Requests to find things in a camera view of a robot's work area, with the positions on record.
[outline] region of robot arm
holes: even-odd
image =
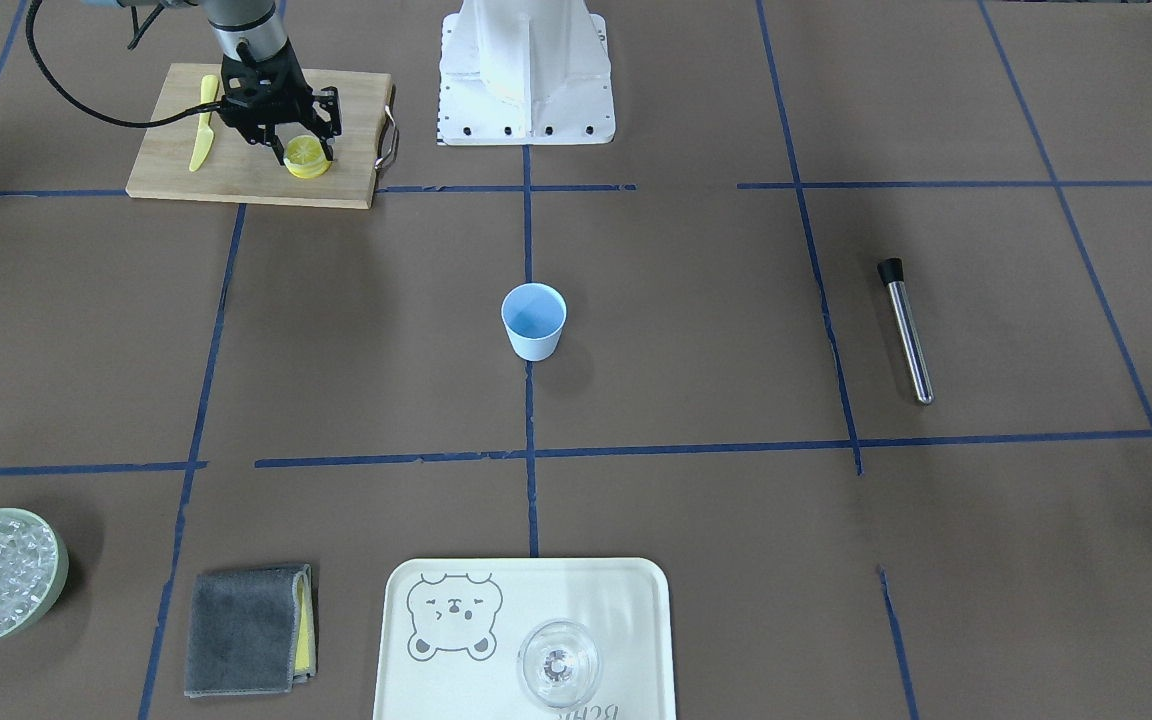
[[[319,138],[324,154],[332,159],[329,141],[340,135],[338,89],[324,88],[316,92],[308,85],[274,0],[83,1],[115,8],[200,6],[223,53],[220,82],[225,96],[215,111],[220,119],[242,132],[251,145],[273,149],[279,164],[283,162],[283,143],[278,137],[276,126],[301,123]],[[318,109],[323,109],[326,118]]]

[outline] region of knife blade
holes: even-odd
[[[198,94],[200,103],[214,103],[217,91],[220,90],[220,78],[217,76],[202,76],[202,88]],[[215,131],[211,129],[211,113],[198,115],[198,132],[194,137],[194,154],[189,158],[189,172],[197,172],[202,167],[202,161],[207,159],[211,151],[211,141],[214,141]]]

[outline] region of white tray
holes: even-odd
[[[424,614],[457,602],[456,615]],[[415,614],[408,602],[417,607]],[[465,620],[467,611],[473,616]],[[444,617],[456,620],[455,626]],[[545,621],[589,629],[602,682],[584,707],[526,697],[518,651]],[[410,560],[385,585],[374,720],[675,720],[669,588],[636,558]]]

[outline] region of wooden cutting board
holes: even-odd
[[[162,84],[154,118],[167,118],[198,104],[198,86],[205,74],[220,74],[219,65],[174,63]],[[212,114],[215,131],[211,152],[197,172],[189,172],[189,156],[198,118],[145,131],[141,151],[127,181],[132,197],[166,200],[252,202],[264,205],[305,205],[314,209],[371,206],[376,189],[372,164],[379,152],[393,82],[388,74],[342,70],[305,70],[311,88],[335,86],[340,91],[340,124],[332,168],[316,179],[295,179],[263,145],[247,145],[236,129],[225,127]],[[279,126],[283,144],[308,132],[300,124]]]

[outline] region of black rubber tip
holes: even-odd
[[[878,276],[884,285],[905,281],[905,268],[901,266],[900,258],[888,258],[878,264]]]

